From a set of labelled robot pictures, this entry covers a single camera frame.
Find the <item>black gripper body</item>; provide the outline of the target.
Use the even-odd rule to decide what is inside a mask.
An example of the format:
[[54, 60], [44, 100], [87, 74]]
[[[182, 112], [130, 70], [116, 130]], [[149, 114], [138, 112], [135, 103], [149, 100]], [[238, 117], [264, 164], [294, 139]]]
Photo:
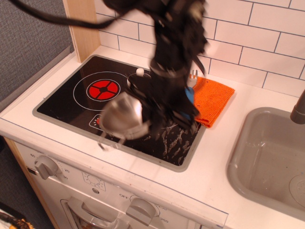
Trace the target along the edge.
[[185, 92], [187, 74], [164, 77], [153, 71], [141, 76], [133, 73], [128, 82], [128, 93], [144, 106], [144, 120], [150, 121], [151, 134], [158, 133], [170, 121], [192, 134], [196, 132], [195, 117], [199, 111]]

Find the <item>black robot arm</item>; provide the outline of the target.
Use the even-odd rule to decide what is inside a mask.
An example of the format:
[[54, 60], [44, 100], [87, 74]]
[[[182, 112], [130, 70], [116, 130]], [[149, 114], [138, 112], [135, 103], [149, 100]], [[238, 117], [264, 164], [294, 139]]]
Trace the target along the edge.
[[157, 133], [168, 120], [184, 129], [194, 125], [199, 114], [185, 90], [193, 62], [200, 70], [198, 54], [207, 42], [202, 26], [203, 0], [106, 0], [104, 4], [123, 16], [132, 10], [154, 21], [156, 49], [150, 62], [150, 77], [131, 78], [128, 90], [144, 106], [144, 117]]

